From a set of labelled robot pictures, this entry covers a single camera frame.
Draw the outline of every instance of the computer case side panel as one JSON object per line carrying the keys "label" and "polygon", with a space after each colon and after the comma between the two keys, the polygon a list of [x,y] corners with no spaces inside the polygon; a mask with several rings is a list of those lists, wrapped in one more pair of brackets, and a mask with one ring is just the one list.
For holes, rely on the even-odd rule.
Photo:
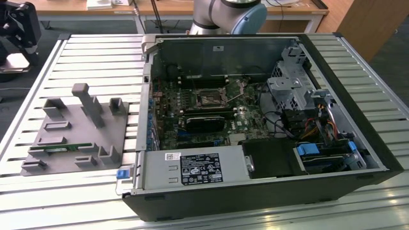
{"label": "computer case side panel", "polygon": [[122,201],[141,220],[162,221],[332,201],[389,174],[374,172],[148,195],[124,194]]}

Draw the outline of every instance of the barcode sticker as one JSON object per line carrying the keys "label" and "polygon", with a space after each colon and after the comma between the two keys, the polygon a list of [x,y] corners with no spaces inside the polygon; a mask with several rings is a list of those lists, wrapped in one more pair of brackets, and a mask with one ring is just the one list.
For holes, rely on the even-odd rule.
{"label": "barcode sticker", "polygon": [[180,160],[180,152],[166,153],[165,161]]}

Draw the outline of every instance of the gray plastic holder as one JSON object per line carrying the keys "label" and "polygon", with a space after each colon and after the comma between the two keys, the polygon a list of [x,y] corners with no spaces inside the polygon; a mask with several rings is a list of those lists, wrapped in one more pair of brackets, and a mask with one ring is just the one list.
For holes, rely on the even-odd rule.
{"label": "gray plastic holder", "polygon": [[45,101],[47,114],[21,165],[21,175],[44,175],[116,169],[121,166],[129,104],[121,98],[98,103],[85,83],[72,94],[81,104],[60,98]]}

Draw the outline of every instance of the motherboard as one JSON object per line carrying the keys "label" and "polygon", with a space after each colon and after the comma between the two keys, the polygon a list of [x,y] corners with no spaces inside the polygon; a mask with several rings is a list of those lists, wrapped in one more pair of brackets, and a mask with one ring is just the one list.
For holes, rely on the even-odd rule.
{"label": "motherboard", "polygon": [[200,76],[153,83],[161,150],[237,145],[270,136],[257,104],[260,83]]}

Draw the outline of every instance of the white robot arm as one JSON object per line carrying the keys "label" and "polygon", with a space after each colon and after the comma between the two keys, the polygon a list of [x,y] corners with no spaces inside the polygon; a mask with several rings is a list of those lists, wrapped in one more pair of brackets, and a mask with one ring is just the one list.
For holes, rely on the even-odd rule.
{"label": "white robot arm", "polygon": [[268,16],[261,0],[194,0],[190,35],[254,34]]}

